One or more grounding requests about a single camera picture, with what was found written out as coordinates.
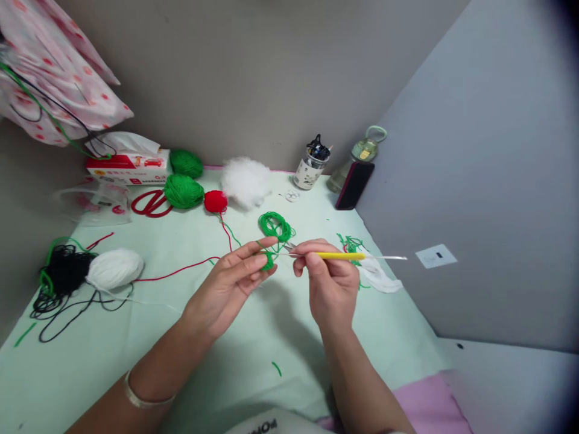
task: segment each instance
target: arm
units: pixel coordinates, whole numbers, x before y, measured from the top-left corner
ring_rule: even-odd
[[[265,246],[275,237],[259,240]],[[260,271],[265,255],[255,241],[222,257],[191,297],[182,317],[134,366],[129,385],[147,402],[175,396],[201,363],[213,343],[229,328],[247,297],[276,267]],[[140,409],[129,401],[120,378],[71,428],[68,433],[142,434],[159,430],[171,403]]]
[[[414,434],[400,404],[352,330],[358,270],[348,261],[324,261],[313,253],[317,251],[338,249],[325,240],[300,244],[293,253],[306,256],[296,259],[294,273],[300,277],[303,269],[308,268],[310,308],[320,328],[338,411],[347,432]]]

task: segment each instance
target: bangle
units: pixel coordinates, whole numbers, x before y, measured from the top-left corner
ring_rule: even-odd
[[[134,405],[135,407],[137,407],[138,409],[142,409],[142,410],[147,410],[149,408],[152,407],[158,407],[161,405],[165,405],[165,404],[170,404],[173,399],[175,399],[175,395],[173,395],[171,398],[165,400],[165,401],[158,401],[158,402],[147,402],[147,401],[143,401],[141,398],[139,398],[131,389],[131,386],[128,384],[128,378],[131,375],[131,371],[133,369],[131,368],[131,370],[129,372],[127,372],[127,375],[125,375],[125,395],[127,396],[128,400],[130,401],[130,403],[132,405]]]

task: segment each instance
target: tissue box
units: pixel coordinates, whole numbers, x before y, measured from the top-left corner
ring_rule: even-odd
[[[169,150],[159,149],[156,157],[117,154],[110,160],[89,159],[86,169],[95,176],[105,176],[126,185],[165,184],[171,175]]]

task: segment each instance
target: yellow crochet hook handle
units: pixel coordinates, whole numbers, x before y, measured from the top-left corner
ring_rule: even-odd
[[[366,258],[364,253],[338,253],[338,252],[316,252],[322,259],[337,260],[363,260]]]

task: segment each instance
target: bed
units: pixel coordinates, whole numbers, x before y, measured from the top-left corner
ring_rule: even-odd
[[[214,190],[219,188],[219,177],[219,170],[209,168],[199,182],[205,191]],[[294,203],[284,196],[288,189],[295,189],[288,174],[274,172],[271,177],[273,193],[260,208],[244,213],[230,205],[224,214],[242,244],[262,237],[258,217],[275,211],[296,230],[292,238],[296,244],[323,237],[339,247],[340,233],[362,240],[371,253],[381,254],[355,210],[334,209],[335,195],[326,188],[325,177],[313,190],[301,192]],[[131,195],[153,189],[133,187]],[[158,219],[132,218],[126,225],[78,227],[72,237],[86,246],[114,231],[95,251],[118,247],[137,251],[145,260],[145,278],[229,251],[219,219],[203,206],[173,210]],[[222,433],[272,406],[310,420],[332,414],[321,338],[309,311],[308,279],[294,277],[291,261],[288,256],[277,259],[277,273],[251,295],[233,326],[178,395],[164,432],[193,432],[195,427],[197,432]],[[382,266],[394,278],[388,264],[382,262]],[[38,341],[38,335],[47,321],[38,322],[15,347],[34,322],[29,317],[30,304],[0,349],[0,432],[66,430],[177,320],[178,315],[163,304],[182,310],[211,267],[206,262],[163,280],[136,283],[134,300],[149,304],[128,302],[116,312],[91,306],[46,344]],[[364,278],[362,284],[368,286]],[[84,285],[74,301],[90,298],[92,292]],[[118,295],[127,294],[124,289]],[[45,336],[58,332],[78,313],[74,308],[69,311],[50,325]],[[391,389],[398,389],[400,397],[402,391],[406,394],[404,406],[410,414],[412,395],[423,394],[417,385],[433,387],[431,383],[440,380],[437,374],[449,368],[432,328],[406,290],[383,294],[373,288],[360,289],[353,326],[381,377]],[[416,390],[409,398],[410,386]]]

